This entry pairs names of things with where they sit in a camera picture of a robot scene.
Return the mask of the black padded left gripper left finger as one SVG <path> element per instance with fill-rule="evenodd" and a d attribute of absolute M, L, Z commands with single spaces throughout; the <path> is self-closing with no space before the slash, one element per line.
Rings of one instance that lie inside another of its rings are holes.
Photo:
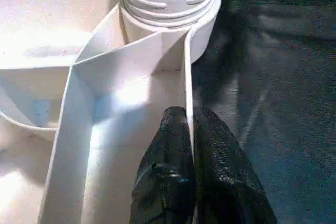
<path fill-rule="evenodd" d="M 192 223 L 196 182 L 183 107 L 164 111 L 143 155 L 132 191 L 131 223 Z"/>

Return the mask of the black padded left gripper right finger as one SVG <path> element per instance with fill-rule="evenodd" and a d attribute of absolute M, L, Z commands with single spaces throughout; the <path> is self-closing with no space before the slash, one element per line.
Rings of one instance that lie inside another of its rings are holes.
<path fill-rule="evenodd" d="M 277 223 L 257 174 L 226 123 L 208 108 L 195 107 L 193 118 L 198 223 Z"/>

